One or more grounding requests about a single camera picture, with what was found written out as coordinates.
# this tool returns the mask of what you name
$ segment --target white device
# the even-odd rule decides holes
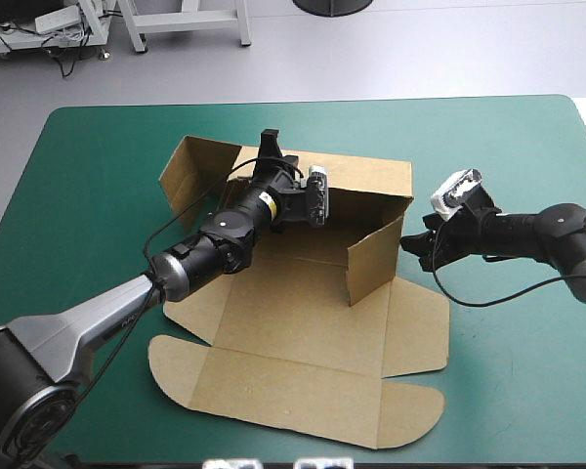
[[[46,34],[65,27],[74,26],[81,22],[80,8],[77,5],[71,5],[47,15],[37,17],[35,19],[35,28],[38,34]]]
[[[477,169],[457,171],[440,185],[430,197],[430,202],[446,222],[460,210],[462,203],[481,185],[481,174]]]

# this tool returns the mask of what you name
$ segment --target brown cardboard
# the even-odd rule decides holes
[[[417,440],[444,407],[435,389],[163,335],[150,342],[149,360],[156,382],[183,407],[368,448]]]
[[[168,318],[212,347],[155,338],[154,378],[190,409],[368,448],[410,443],[440,418],[442,394],[381,378],[445,367],[449,311],[443,297],[395,275],[412,199],[410,163],[290,152],[301,168],[328,169],[327,226],[266,233],[250,269],[167,303]],[[161,186],[179,211],[256,153],[185,138]],[[214,195],[226,203],[252,169],[242,168]],[[183,218],[187,227],[199,210]],[[233,382],[242,383],[236,394]]]

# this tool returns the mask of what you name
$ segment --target black base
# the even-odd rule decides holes
[[[343,17],[367,8],[373,0],[293,0],[298,8],[320,17]]]

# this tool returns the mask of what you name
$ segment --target cart wheel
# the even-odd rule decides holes
[[[104,47],[101,47],[100,50],[98,51],[98,60],[99,61],[103,61],[103,62],[107,62],[110,61],[112,59],[112,55],[110,54],[110,52],[105,49]]]
[[[147,38],[145,34],[139,34],[139,37],[141,38],[141,42],[144,43],[144,49],[142,51],[137,51],[137,54],[146,54],[147,53]]]

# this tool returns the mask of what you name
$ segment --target cardboard box flap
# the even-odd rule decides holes
[[[396,277],[391,282],[382,375],[443,369],[448,356],[449,301]]]
[[[393,159],[343,156],[331,153],[315,153],[297,149],[283,149],[283,154],[299,156],[299,168],[306,174],[309,166],[317,164],[328,170],[330,188],[356,192],[375,192],[412,198],[412,163]],[[238,164],[258,156],[258,148],[243,147],[238,154]],[[236,177],[249,178],[254,165],[237,171]]]
[[[159,183],[174,213],[181,212],[189,201],[197,199],[222,175],[228,173],[241,146],[197,137],[184,137],[159,177]],[[225,185],[215,188],[219,195]],[[189,230],[203,203],[197,204],[181,221]]]
[[[444,412],[445,397],[434,389],[406,383],[382,383],[378,448],[396,448],[428,433]]]
[[[351,305],[395,276],[402,225],[403,217],[399,217],[348,248],[347,286]]]
[[[148,355],[160,389],[185,408],[367,448],[420,438],[444,406],[430,388],[169,336],[154,337]]]

